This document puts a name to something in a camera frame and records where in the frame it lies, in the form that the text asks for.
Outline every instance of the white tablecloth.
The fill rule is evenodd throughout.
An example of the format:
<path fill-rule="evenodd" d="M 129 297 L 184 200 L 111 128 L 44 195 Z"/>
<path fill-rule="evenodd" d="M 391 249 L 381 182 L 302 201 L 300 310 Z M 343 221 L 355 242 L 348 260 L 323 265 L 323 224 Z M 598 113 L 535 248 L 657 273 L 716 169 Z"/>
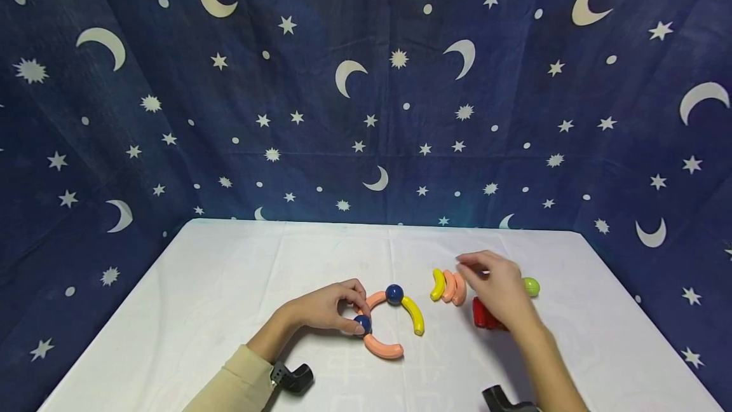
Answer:
<path fill-rule="evenodd" d="M 371 294 L 398 283 L 424 315 L 374 310 L 374 334 L 401 343 L 382 360 L 363 341 L 308 334 L 286 360 L 316 383 L 274 411 L 486 411 L 502 384 L 532 399 L 509 334 L 477 329 L 470 300 L 432 302 L 432 269 L 492 249 L 537 278 L 541 318 L 593 412 L 721 411 L 579 234 L 523 230 L 197 219 L 188 223 L 73 365 L 42 412 L 178 412 L 283 302 L 358 277 Z"/>

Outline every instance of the human hand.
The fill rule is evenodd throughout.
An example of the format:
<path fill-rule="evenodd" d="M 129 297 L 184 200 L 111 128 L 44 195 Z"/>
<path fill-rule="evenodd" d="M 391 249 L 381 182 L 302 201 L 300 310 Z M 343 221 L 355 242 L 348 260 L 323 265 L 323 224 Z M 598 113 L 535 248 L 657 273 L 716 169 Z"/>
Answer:
<path fill-rule="evenodd" d="M 483 305 L 511 332 L 539 322 L 518 264 L 489 250 L 457 258 L 457 270 Z"/>

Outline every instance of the hand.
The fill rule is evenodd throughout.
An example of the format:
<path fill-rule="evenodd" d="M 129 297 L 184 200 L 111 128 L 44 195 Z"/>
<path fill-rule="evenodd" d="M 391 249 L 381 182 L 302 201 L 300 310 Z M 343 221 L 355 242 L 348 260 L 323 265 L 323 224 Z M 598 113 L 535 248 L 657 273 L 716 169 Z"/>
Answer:
<path fill-rule="evenodd" d="M 511 332 L 539 322 L 518 264 L 488 250 L 457 258 L 457 270 L 483 305 Z"/>
<path fill-rule="evenodd" d="M 363 326 L 355 320 L 344 319 L 338 313 L 338 302 L 343 300 L 357 306 L 364 315 L 371 318 L 371 311 L 366 305 L 366 290 L 357 278 L 309 292 L 289 301 L 283 307 L 300 326 L 340 329 L 348 334 L 364 334 Z"/>

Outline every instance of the orange curved piece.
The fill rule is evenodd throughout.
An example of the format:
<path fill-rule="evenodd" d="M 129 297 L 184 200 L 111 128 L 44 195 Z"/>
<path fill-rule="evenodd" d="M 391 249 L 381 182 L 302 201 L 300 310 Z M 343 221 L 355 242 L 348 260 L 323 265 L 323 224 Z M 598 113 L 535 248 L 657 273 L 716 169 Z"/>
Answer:
<path fill-rule="evenodd" d="M 442 293 L 442 300 L 449 302 L 456 295 L 456 278 L 447 269 L 442 272 L 442 275 L 445 276 L 445 292 Z"/>

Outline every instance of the backdrop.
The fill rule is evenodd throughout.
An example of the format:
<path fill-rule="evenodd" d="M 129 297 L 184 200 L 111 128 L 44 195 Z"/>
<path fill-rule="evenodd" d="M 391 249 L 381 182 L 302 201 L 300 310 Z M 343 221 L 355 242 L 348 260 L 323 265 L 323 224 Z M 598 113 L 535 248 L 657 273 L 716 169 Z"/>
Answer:
<path fill-rule="evenodd" d="M 0 0 L 0 402 L 204 216 L 577 231 L 732 408 L 731 7 Z"/>

